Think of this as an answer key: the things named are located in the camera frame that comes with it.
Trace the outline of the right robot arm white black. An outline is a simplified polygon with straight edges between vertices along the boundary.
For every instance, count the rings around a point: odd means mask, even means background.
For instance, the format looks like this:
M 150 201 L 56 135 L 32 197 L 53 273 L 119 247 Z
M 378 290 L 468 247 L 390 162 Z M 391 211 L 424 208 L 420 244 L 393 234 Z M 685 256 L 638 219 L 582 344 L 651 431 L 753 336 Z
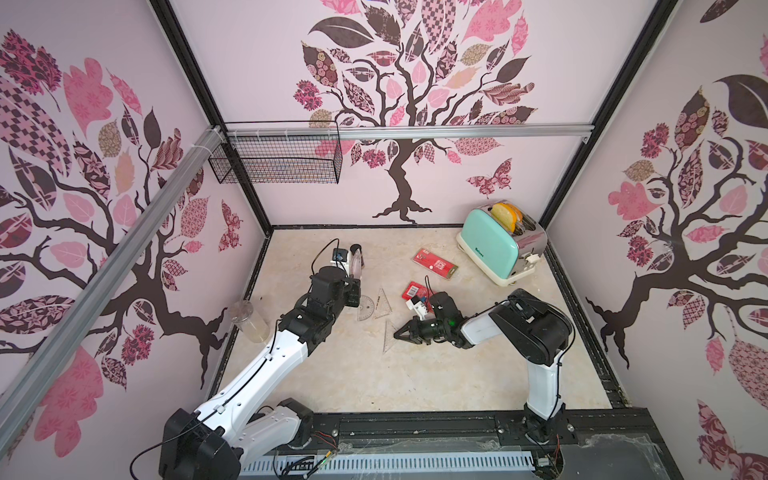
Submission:
M 571 319 L 558 307 L 518 288 L 506 299 L 474 315 L 463 315 L 446 292 L 406 301 L 416 314 L 392 338 L 415 345 L 448 343 L 470 349 L 504 336 L 527 362 L 528 397 L 524 435 L 545 445 L 555 436 L 565 403 L 561 393 L 563 357 L 575 340 Z

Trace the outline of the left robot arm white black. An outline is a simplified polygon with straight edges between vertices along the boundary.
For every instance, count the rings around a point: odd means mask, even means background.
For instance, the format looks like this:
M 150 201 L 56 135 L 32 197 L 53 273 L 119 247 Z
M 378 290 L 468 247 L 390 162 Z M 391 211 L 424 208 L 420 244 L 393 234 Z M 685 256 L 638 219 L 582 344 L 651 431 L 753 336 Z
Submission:
M 287 400 L 257 418 L 282 380 L 331 334 L 345 308 L 360 304 L 361 282 L 339 266 L 324 266 L 275 323 L 268 345 L 218 394 L 166 421 L 159 452 L 163 479 L 236 479 L 243 466 L 294 440 L 304 442 L 312 414 Z

